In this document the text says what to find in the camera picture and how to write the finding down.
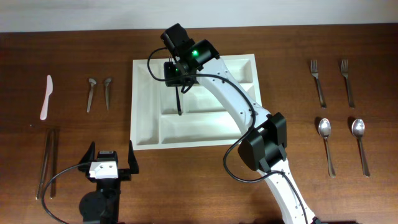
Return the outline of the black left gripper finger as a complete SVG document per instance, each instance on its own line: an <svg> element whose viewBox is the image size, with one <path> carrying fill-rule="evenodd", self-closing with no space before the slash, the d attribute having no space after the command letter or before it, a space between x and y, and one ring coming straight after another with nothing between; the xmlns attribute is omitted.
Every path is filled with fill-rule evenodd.
<svg viewBox="0 0 398 224"><path fill-rule="evenodd" d="M91 163L95 157L95 142L92 141L88 150L85 152L83 157L79 161L79 171L87 171L90 168Z"/></svg>
<svg viewBox="0 0 398 224"><path fill-rule="evenodd" d="M132 145L132 141L129 141L128 164L129 164L130 174L138 174L139 173L139 165L138 165L137 159L134 155L134 148Z"/></svg>

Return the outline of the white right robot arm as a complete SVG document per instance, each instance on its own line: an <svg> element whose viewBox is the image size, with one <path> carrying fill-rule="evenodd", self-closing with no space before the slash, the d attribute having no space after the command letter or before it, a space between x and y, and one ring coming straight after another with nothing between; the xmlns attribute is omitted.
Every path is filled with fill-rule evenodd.
<svg viewBox="0 0 398 224"><path fill-rule="evenodd" d="M259 105L232 76L208 40L195 42L175 24L160 36L173 62L164 64L164 82L186 93L195 83L205 87L233 118L242 136L232 145L245 165L260 174L282 212L284 223L320 223L305 203L287 159L287 122Z"/></svg>

